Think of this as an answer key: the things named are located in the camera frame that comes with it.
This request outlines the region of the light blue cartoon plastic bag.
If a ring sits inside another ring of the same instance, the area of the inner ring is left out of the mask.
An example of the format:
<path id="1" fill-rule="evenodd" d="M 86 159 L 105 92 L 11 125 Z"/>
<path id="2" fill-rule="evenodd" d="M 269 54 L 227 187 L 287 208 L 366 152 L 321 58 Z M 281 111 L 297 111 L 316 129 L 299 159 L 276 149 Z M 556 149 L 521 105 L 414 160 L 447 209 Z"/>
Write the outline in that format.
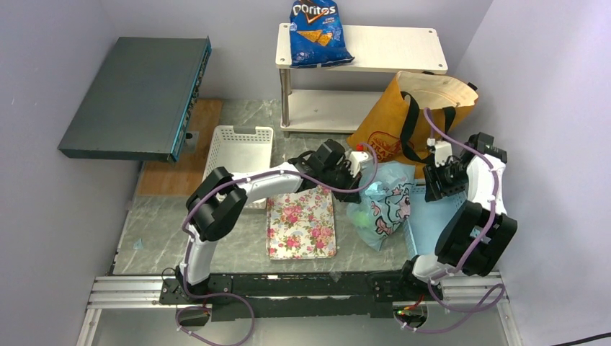
<path id="1" fill-rule="evenodd" d="M 380 163 L 378 170 L 364 172 L 362 183 L 372 183 L 359 192 L 360 202 L 347 206 L 347 217 L 370 248 L 379 251 L 411 215 L 411 191 L 416 167 L 397 161 Z"/>

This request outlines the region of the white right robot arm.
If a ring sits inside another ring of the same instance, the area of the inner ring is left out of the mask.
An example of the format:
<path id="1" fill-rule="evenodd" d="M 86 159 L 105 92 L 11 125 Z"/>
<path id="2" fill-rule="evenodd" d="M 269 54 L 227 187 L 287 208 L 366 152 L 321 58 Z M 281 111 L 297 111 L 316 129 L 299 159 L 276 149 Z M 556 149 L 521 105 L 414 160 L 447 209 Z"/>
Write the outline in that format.
<path id="1" fill-rule="evenodd" d="M 427 255 L 405 263 L 397 289 L 406 299 L 425 294 L 443 275 L 488 275 L 517 232 L 517 221 L 508 216 L 502 197 L 502 175 L 508 154 L 494 146 L 486 133 L 472 135 L 459 156 L 449 141 L 427 141 L 433 161 L 424 167 L 424 199 L 435 202 L 466 193 L 466 199 L 442 230 Z"/>

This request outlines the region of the brown Trader Joe's tote bag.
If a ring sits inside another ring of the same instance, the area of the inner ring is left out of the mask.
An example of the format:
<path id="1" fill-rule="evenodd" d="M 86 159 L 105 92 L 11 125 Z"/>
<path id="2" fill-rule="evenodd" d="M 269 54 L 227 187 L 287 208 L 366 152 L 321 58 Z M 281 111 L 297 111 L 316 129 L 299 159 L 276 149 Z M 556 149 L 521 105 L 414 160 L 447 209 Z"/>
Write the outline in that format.
<path id="1" fill-rule="evenodd" d="M 378 161 L 415 166 L 415 177 L 422 179 L 424 166 L 434 162 L 427 139 L 440 138 L 424 118 L 424 110 L 429 108 L 434 124 L 448 133 L 467 118 L 477 101 L 475 84 L 429 72 L 400 71 L 347 143 L 352 148 L 368 143 Z"/>

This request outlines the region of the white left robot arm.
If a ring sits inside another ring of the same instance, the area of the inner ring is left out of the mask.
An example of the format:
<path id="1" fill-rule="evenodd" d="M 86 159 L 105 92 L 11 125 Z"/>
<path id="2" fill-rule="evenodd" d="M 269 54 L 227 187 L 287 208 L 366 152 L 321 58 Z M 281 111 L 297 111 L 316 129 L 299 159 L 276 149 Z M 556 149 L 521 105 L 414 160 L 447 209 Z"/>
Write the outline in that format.
<path id="1" fill-rule="evenodd" d="M 355 150 L 346 151 L 335 140 L 260 172 L 233 174 L 225 167 L 215 168 L 186 202 L 182 231 L 188 241 L 184 259 L 176 268 L 179 294 L 190 303 L 208 294 L 217 243 L 233 230 L 249 203 L 316 187 L 330 190 L 337 200 L 354 203 L 370 185 L 361 181 L 368 168 L 378 168 L 371 145 L 360 143 Z"/>

